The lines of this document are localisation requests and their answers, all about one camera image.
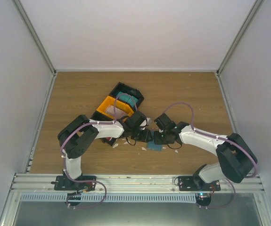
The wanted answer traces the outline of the black three-compartment card tray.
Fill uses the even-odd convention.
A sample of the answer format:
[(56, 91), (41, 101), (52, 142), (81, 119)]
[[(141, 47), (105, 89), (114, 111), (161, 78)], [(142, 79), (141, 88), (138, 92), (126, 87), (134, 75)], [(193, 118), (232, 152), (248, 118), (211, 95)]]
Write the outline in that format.
[(144, 100), (141, 92), (119, 82), (90, 117), (94, 121), (113, 121), (131, 117)]

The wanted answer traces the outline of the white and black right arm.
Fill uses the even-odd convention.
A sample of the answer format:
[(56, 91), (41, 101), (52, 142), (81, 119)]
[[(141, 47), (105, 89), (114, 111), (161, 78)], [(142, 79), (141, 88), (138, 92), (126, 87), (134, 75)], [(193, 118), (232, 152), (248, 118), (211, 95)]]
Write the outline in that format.
[(159, 128), (159, 131), (154, 133), (156, 145), (175, 142), (180, 145), (193, 145), (218, 158), (217, 163), (203, 165), (193, 174), (193, 185), (197, 190), (203, 191), (210, 183), (221, 179), (240, 183), (249, 177), (251, 170), (254, 170), (252, 177), (256, 175), (257, 158), (239, 134), (217, 135), (199, 130), (186, 122), (176, 124), (165, 113), (154, 122)]

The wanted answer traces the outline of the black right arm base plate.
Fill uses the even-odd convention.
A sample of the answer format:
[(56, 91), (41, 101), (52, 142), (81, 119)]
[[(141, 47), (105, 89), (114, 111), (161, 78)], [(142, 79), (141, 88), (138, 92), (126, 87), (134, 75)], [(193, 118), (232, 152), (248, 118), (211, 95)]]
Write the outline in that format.
[(179, 191), (203, 191), (203, 192), (212, 192), (212, 191), (221, 191), (221, 186), (219, 181), (213, 181), (211, 183), (195, 182), (193, 176), (178, 176), (177, 183)]

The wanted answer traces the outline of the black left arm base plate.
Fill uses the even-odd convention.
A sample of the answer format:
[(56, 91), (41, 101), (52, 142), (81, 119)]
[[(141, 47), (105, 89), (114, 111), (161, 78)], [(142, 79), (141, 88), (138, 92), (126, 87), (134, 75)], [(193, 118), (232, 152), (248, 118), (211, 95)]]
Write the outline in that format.
[(76, 183), (70, 180), (65, 174), (62, 176), (57, 176), (55, 181), (51, 184), (54, 185), (54, 190), (56, 191), (92, 191), (95, 190), (95, 183), (92, 184), (92, 180), (96, 180), (96, 176), (80, 176), (76, 180), (89, 182), (86, 183)]

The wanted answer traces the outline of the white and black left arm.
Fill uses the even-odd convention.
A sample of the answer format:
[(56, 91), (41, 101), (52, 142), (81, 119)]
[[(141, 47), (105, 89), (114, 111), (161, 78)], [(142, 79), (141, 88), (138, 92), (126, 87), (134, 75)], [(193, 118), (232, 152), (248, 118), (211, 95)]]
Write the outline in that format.
[(79, 115), (57, 136), (64, 158), (63, 171), (67, 176), (65, 185), (71, 190), (80, 188), (81, 156), (95, 139), (123, 137), (148, 143), (153, 140), (152, 133), (147, 128), (150, 124), (151, 119), (140, 111), (112, 121), (97, 121)]

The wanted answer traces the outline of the blue leather card holder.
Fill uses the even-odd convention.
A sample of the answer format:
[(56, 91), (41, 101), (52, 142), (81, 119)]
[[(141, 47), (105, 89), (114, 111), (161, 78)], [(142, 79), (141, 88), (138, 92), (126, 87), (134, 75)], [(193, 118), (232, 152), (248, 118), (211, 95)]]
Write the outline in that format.
[(160, 152), (162, 151), (163, 147), (162, 145), (155, 144), (154, 141), (150, 141), (147, 143), (147, 149)]

